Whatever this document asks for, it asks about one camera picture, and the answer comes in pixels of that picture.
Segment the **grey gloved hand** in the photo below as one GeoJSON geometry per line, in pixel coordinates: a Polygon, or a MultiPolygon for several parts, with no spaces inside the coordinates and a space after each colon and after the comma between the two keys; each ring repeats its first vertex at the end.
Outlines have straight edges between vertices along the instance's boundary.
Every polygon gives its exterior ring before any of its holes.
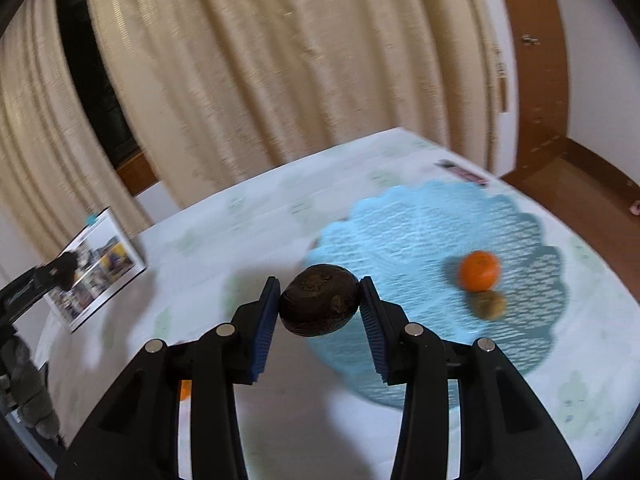
{"type": "Polygon", "coordinates": [[[1,347],[1,364],[21,421],[41,437],[55,439],[60,431],[58,415],[40,370],[32,362],[29,346],[20,336],[12,335],[1,347]]]}

